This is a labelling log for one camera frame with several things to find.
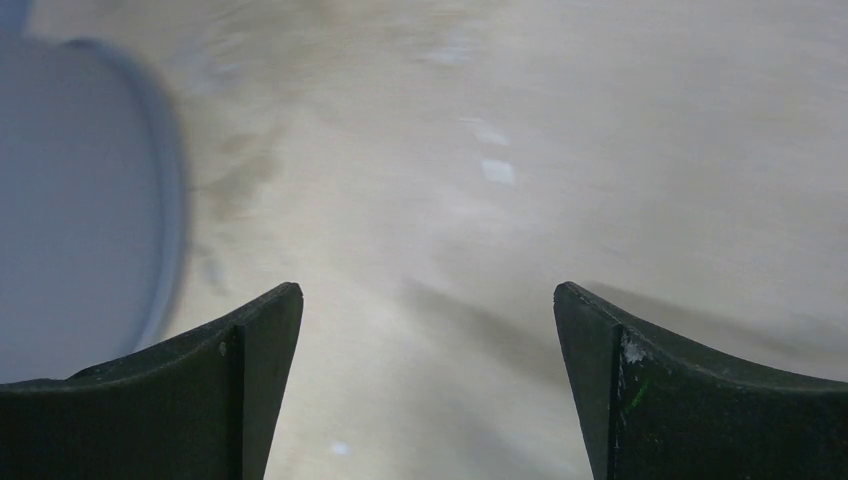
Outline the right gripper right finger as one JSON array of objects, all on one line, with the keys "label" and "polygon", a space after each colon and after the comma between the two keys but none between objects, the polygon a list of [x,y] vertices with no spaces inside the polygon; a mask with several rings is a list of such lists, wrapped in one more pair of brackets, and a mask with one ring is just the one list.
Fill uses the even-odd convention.
[{"label": "right gripper right finger", "polygon": [[597,479],[843,479],[847,386],[720,352],[565,282],[554,316]]}]

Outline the large grey plastic bucket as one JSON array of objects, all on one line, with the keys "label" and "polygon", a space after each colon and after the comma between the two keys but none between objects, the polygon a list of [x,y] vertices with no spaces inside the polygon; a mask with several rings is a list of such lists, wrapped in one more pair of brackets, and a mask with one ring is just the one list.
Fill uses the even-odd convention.
[{"label": "large grey plastic bucket", "polygon": [[1,380],[63,379],[154,344],[187,235],[164,82],[95,38],[31,35],[1,5]]}]

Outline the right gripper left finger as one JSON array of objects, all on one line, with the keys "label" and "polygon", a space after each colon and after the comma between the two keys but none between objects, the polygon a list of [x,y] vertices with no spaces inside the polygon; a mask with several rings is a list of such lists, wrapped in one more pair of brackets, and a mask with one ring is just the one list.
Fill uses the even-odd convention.
[{"label": "right gripper left finger", "polygon": [[64,380],[1,388],[5,479],[261,479],[304,308],[284,283]]}]

